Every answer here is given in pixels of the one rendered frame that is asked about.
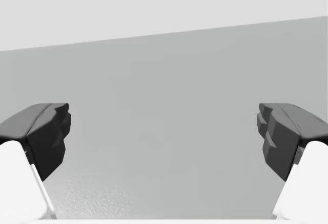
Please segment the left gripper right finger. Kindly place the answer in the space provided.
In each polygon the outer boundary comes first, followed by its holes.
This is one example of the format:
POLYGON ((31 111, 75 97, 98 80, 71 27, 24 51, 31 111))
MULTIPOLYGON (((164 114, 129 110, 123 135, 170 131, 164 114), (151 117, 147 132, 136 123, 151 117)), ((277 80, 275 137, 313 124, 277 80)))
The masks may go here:
POLYGON ((266 164, 285 184, 276 219, 328 220, 328 123, 296 105, 260 103, 266 164))

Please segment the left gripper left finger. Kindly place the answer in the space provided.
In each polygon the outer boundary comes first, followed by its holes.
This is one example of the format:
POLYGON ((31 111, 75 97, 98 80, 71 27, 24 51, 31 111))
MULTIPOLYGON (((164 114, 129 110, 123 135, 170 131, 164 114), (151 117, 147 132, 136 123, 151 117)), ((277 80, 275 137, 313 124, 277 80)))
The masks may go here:
POLYGON ((0 220, 56 219, 44 187, 63 162, 68 103, 29 106, 0 123, 0 220))

